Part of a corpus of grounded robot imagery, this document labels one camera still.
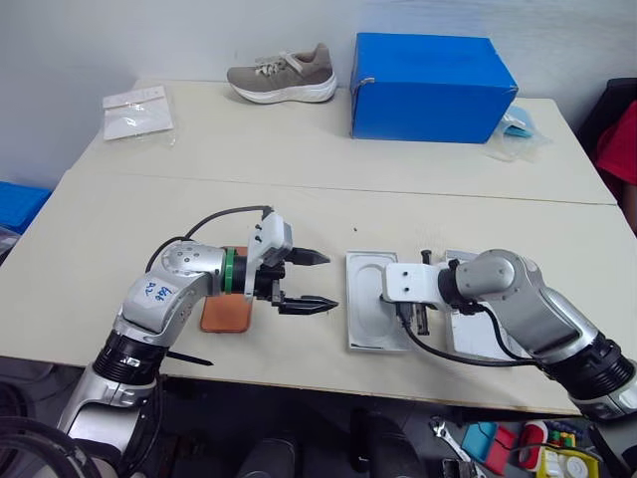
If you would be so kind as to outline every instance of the white shoe sole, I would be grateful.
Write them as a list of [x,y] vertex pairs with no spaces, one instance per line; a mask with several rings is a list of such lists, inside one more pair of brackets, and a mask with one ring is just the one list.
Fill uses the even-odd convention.
[[336,75],[332,73],[326,82],[317,85],[287,87],[271,92],[250,92],[237,88],[233,84],[230,86],[246,100],[263,105],[279,102],[320,103],[329,100],[336,91]]

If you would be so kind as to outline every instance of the table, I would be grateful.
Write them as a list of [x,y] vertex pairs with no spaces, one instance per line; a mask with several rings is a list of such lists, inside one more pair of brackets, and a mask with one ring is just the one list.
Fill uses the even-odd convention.
[[[269,203],[292,224],[295,244],[328,265],[289,267],[283,289],[318,294],[340,307],[310,317],[279,316],[259,302],[245,334],[204,334],[201,304],[174,346],[212,359],[205,367],[167,359],[174,375],[433,400],[554,413],[576,408],[532,367],[485,369],[419,352],[373,355],[346,346],[344,253],[389,250],[419,261],[419,250],[512,249],[637,357],[637,240],[614,205],[453,195],[319,189],[69,171],[0,268],[2,355],[84,365],[106,340],[128,287],[163,239],[227,207]],[[245,244],[256,217],[211,223],[197,239]],[[442,347],[440,318],[432,345]]]
[[[163,82],[176,143],[105,143],[75,169],[330,189],[614,204],[553,100],[517,99],[551,143],[534,162],[502,162],[483,144],[352,140],[349,91],[321,105],[254,105],[227,84]],[[141,81],[138,86],[152,85]]]

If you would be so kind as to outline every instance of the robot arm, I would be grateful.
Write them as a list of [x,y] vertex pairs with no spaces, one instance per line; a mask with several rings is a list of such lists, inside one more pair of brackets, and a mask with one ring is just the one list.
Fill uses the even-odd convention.
[[609,467],[620,476],[637,470],[635,362],[547,287],[533,261],[490,250],[462,264],[390,264],[383,299],[470,314],[487,302],[537,366],[595,423],[591,436]]
[[58,428],[89,445],[106,446],[115,456],[111,462],[123,456],[141,408],[156,387],[161,362],[203,297],[241,293],[247,300],[270,301],[282,314],[314,314],[337,305],[317,296],[286,298],[279,285],[286,261],[314,265],[329,259],[294,248],[290,225],[274,212],[256,226],[247,257],[195,241],[168,245],[130,288],[104,348],[85,369]]

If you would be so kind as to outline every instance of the sneaker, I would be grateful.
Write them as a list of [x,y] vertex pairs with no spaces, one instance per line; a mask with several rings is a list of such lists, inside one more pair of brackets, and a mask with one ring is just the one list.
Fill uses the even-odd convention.
[[255,103],[318,103],[336,90],[329,50],[319,43],[313,52],[282,53],[255,67],[228,70],[228,82],[243,98]]

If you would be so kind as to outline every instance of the orange phone case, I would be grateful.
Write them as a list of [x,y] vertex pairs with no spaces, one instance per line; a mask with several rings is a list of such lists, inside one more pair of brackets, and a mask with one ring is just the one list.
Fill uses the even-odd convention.
[[[237,254],[245,256],[248,248],[237,247]],[[203,332],[241,333],[250,327],[252,304],[243,294],[228,294],[206,297],[201,314],[200,327]]]

